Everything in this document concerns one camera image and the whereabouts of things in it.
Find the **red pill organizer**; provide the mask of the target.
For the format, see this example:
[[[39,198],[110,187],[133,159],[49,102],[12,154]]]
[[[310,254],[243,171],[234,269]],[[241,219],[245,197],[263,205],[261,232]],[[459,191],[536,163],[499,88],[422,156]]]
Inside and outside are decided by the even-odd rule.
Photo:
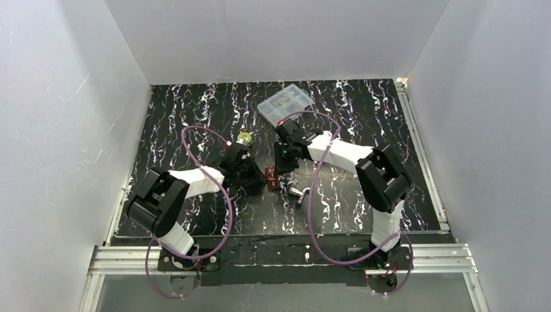
[[[277,191],[281,188],[274,166],[266,167],[264,174],[266,177],[266,186],[270,192]]]

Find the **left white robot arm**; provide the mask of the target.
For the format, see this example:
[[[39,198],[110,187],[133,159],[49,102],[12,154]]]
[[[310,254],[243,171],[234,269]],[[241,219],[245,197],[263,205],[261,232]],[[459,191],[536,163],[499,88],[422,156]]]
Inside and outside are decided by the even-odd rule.
[[[261,186],[264,175],[244,139],[230,142],[224,154],[210,166],[193,170],[149,170],[143,182],[132,191],[125,208],[133,222],[149,231],[162,246],[164,258],[179,263],[183,270],[200,270],[216,261],[217,253],[229,238],[225,233],[213,250],[200,254],[198,243],[177,221],[185,200],[204,194],[222,193],[227,205],[228,225],[235,223],[236,209],[230,193],[251,186]]]

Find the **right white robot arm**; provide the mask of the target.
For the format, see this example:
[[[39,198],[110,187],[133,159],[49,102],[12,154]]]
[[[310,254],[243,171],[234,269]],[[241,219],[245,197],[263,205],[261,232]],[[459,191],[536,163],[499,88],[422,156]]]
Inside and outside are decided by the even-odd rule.
[[[300,159],[318,164],[318,175],[324,163],[355,174],[367,203],[373,209],[372,233],[368,252],[355,259],[330,258],[321,249],[313,226],[309,226],[312,244],[321,257],[334,265],[354,266],[371,258],[377,265],[386,265],[399,250],[400,218],[412,179],[390,146],[383,148],[344,142],[336,133],[307,131],[291,119],[281,120],[275,131],[274,144],[277,175],[294,171]]]

